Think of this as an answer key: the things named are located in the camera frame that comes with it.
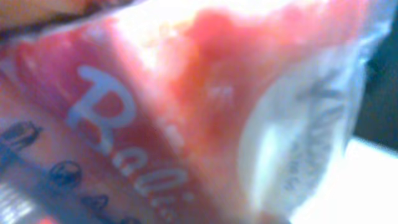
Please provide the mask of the Kleenex tissue multipack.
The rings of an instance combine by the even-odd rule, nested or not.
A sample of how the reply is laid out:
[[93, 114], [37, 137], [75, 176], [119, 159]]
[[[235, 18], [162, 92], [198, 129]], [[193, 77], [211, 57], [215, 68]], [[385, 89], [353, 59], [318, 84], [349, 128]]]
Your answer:
[[268, 223], [340, 161], [396, 1], [138, 1], [1, 40], [1, 197]]

